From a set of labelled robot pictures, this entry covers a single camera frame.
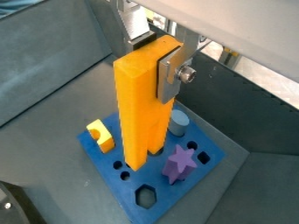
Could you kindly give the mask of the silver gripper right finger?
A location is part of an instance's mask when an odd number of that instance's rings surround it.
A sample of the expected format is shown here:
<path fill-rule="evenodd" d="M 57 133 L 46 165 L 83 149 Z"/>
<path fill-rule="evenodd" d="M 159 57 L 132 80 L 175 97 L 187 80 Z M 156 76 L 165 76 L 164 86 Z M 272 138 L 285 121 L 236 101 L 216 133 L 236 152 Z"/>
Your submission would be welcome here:
<path fill-rule="evenodd" d="M 181 45 L 177 45 L 157 60 L 156 97 L 161 104 L 165 104 L 179 94 L 181 83 L 189 83 L 196 74 L 188 60 L 196 52 L 199 34 L 177 25 L 175 37 Z"/>

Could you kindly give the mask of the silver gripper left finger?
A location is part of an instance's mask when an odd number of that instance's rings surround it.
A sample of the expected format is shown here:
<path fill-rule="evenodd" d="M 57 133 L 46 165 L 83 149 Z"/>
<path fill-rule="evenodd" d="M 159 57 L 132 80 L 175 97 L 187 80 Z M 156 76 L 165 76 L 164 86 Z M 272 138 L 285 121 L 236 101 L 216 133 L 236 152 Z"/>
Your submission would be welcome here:
<path fill-rule="evenodd" d="M 144 7 L 131 0 L 109 0 L 116 19 L 116 56 L 124 56 L 156 40 Z"/>

